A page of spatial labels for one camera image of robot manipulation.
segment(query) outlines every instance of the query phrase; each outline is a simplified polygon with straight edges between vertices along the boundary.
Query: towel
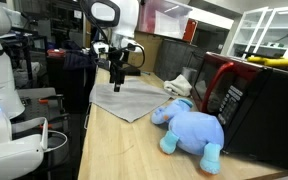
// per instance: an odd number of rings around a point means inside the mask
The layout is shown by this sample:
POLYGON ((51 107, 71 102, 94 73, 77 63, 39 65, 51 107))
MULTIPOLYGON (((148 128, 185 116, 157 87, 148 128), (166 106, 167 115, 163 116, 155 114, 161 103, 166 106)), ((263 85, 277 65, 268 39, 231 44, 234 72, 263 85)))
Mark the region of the towel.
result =
POLYGON ((94 85, 90 102, 130 123, 150 113, 171 97, 164 89, 137 79, 125 80, 120 92, 113 90, 114 84, 94 85))
POLYGON ((175 95, 181 95, 187 97, 191 94, 192 86, 185 79, 185 77, 182 74, 180 74, 173 81, 165 81, 164 89, 172 92, 175 95))

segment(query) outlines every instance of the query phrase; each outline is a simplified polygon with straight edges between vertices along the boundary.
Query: gray cloth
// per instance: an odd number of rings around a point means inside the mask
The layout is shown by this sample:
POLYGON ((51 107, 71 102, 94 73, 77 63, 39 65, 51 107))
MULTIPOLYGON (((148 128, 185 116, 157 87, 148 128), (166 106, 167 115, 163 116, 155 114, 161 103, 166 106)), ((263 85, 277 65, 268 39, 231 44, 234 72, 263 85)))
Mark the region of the gray cloth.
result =
POLYGON ((90 102, 128 122, 150 113, 171 97, 163 89, 137 79, 125 80, 120 92, 114 92, 113 87, 114 84, 96 84, 90 102))

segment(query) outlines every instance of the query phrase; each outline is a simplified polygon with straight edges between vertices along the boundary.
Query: microwave door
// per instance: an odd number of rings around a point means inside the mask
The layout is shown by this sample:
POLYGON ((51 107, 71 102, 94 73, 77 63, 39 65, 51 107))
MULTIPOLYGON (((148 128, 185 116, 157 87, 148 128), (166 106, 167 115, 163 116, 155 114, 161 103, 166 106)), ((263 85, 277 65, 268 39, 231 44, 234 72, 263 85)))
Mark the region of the microwave door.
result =
POLYGON ((209 103, 209 99, 210 99, 210 96, 212 94, 212 91, 216 87, 217 83, 219 82, 219 80, 221 79, 223 74, 228 72, 228 71, 233 70, 233 68, 234 68, 234 63, 228 62, 228 63, 223 64, 219 68, 219 70, 216 72, 214 78, 212 79, 211 83, 209 84, 209 86, 205 92, 204 99, 203 99, 202 105, 201 105, 201 112, 209 113, 207 107, 208 107, 208 103, 209 103))

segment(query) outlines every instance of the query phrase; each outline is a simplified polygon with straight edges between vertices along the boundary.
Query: cardboard box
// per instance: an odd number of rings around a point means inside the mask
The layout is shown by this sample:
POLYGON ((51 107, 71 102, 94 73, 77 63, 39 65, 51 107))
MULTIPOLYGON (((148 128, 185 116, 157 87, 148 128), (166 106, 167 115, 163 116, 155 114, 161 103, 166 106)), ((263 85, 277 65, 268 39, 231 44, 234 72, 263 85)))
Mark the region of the cardboard box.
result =
MULTIPOLYGON (((144 47, 145 63, 140 68, 142 71, 153 72, 159 47, 163 38, 142 32, 135 32, 135 41, 144 47)), ((128 62, 132 65, 139 66, 143 60, 142 53, 130 53, 128 62)))

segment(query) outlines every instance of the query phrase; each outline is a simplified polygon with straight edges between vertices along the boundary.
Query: blue stuffed animal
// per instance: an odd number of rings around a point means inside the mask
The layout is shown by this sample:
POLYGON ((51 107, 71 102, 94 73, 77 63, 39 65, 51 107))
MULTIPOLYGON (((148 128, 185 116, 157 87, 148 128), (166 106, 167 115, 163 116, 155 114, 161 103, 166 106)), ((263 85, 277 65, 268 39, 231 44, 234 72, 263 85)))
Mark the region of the blue stuffed animal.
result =
POLYGON ((166 154, 172 154, 178 146, 191 154, 203 155, 201 169, 210 174, 218 174, 219 156, 224 144, 223 129, 216 117, 190 112, 192 106, 189 100, 176 99, 169 106, 155 110, 152 122, 169 124, 160 147, 166 154))

